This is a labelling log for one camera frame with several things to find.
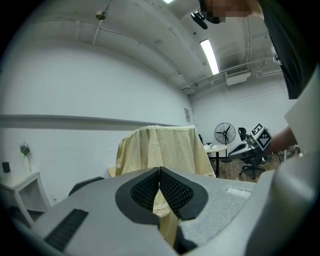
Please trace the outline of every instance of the person's arm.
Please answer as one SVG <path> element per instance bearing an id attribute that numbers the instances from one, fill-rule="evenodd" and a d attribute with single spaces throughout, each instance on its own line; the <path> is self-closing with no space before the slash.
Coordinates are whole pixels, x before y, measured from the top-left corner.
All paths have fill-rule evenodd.
<path id="1" fill-rule="evenodd" d="M 296 138 L 288 126 L 271 139 L 269 146 L 263 152 L 263 156 L 267 156 L 268 154 L 279 150 L 285 150 L 295 144 L 297 144 Z"/>

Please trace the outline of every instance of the wooden floor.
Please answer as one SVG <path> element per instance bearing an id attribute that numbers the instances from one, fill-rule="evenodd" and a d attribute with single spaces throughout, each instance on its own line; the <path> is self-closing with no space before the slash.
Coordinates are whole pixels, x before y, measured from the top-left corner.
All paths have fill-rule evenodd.
<path id="1" fill-rule="evenodd" d="M 267 170 L 277 170 L 280 165 L 280 160 L 277 154 L 272 154 L 269 159 L 265 160 L 266 163 L 262 164 L 260 167 Z M 210 160 L 212 168 L 216 171 L 216 160 Z M 255 179 L 253 179 L 253 171 L 248 170 L 243 172 L 241 175 L 239 173 L 242 171 L 242 167 L 245 164 L 241 160 L 232 160 L 231 162 L 219 162 L 219 173 L 220 179 L 244 181 L 244 182 L 258 182 L 260 175 L 263 173 L 261 170 L 255 170 Z"/>

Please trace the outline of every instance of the flower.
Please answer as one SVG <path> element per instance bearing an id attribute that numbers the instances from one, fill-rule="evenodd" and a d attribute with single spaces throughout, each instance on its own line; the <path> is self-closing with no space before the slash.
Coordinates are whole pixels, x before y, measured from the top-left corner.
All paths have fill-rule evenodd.
<path id="1" fill-rule="evenodd" d="M 24 142 L 23 144 L 21 144 L 19 147 L 20 147 L 20 152 L 21 152 L 22 154 L 24 154 L 25 156 L 27 156 L 28 154 L 31 153 L 30 148 L 29 148 L 29 145 L 28 145 L 26 142 Z"/>

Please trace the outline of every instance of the white wall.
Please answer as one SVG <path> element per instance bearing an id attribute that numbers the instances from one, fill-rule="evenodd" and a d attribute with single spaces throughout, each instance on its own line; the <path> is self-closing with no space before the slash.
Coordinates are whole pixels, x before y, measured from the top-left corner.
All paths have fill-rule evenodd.
<path id="1" fill-rule="evenodd" d="M 215 129 L 220 123 L 235 128 L 235 139 L 228 151 L 241 142 L 238 128 L 247 132 L 262 123 L 271 134 L 288 126 L 284 115 L 296 100 L 289 100 L 283 76 L 250 78 L 245 83 L 220 86 L 195 95 L 191 99 L 194 123 L 204 143 L 219 144 Z"/>
<path id="2" fill-rule="evenodd" d="M 60 41 L 34 42 L 19 54 L 14 49 L 1 66 L 0 115 L 193 124 L 189 99 L 124 55 Z M 186 122 L 185 108 L 191 123 Z M 32 168 L 40 171 L 51 204 L 55 203 L 51 194 L 60 201 L 75 183 L 105 176 L 107 168 L 115 166 L 120 140 L 143 126 L 67 119 L 57 125 L 41 116 L 36 122 L 21 117 L 0 121 L 0 162 L 10 163 L 10 175 L 25 172 L 19 144 L 27 142 Z"/>

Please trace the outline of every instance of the ceiling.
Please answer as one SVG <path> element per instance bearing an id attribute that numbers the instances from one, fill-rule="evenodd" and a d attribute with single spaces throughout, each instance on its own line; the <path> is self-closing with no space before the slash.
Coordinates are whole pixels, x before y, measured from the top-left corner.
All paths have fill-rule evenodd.
<path id="1" fill-rule="evenodd" d="M 107 8 L 100 22 L 95 14 Z M 108 48 L 158 72 L 188 94 L 212 77 L 200 42 L 209 39 L 220 71 L 251 63 L 253 73 L 279 72 L 262 19 L 227 19 L 203 30 L 190 17 L 198 0 L 55 0 L 31 18 L 33 40 L 64 40 Z M 205 87 L 212 82 L 203 83 Z"/>

